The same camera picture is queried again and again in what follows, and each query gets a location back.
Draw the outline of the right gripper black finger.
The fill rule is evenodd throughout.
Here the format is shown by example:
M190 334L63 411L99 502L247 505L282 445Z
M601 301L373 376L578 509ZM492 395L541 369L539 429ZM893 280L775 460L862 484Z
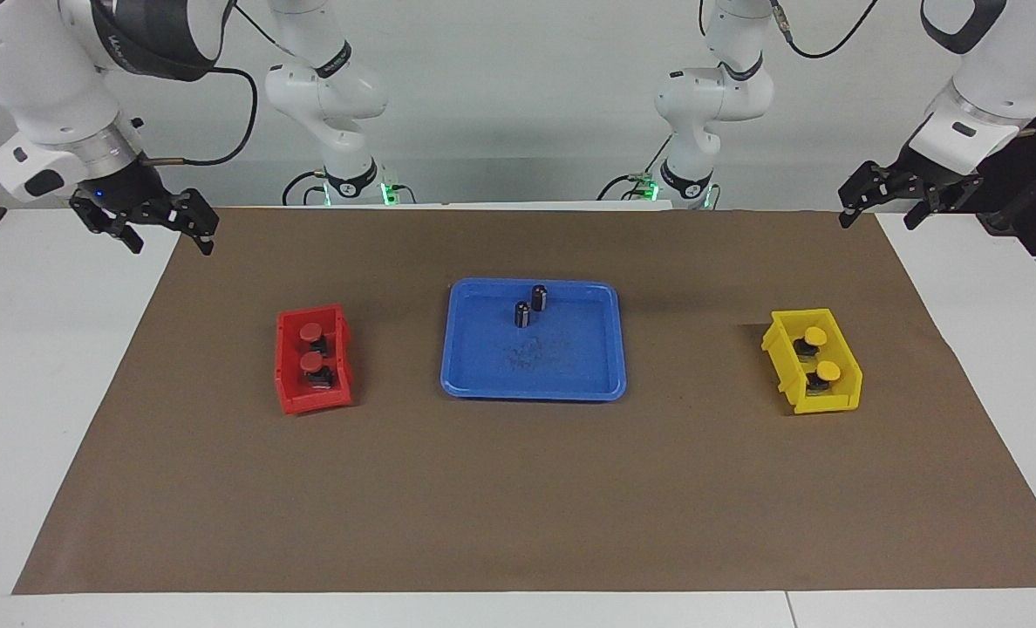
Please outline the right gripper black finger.
M71 211L92 234L108 235L117 242L123 242L132 254L138 255L143 250L143 239L128 225L124 215L112 217L92 201L71 201Z
M167 226L194 242L201 255L214 251L219 215L198 189L186 189L168 199Z

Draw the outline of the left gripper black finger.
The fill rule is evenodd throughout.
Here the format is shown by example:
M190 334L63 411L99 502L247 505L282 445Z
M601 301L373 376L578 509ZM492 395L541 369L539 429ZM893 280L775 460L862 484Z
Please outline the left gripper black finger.
M920 200L904 217L906 230L916 230L930 215L942 215L957 209L963 194L965 187L961 184L945 187L925 184Z
M838 188L838 198L842 205L838 222L842 229L852 227L858 215L863 211L888 202L891 198L886 191L888 173L888 170L877 166L873 160L866 160Z

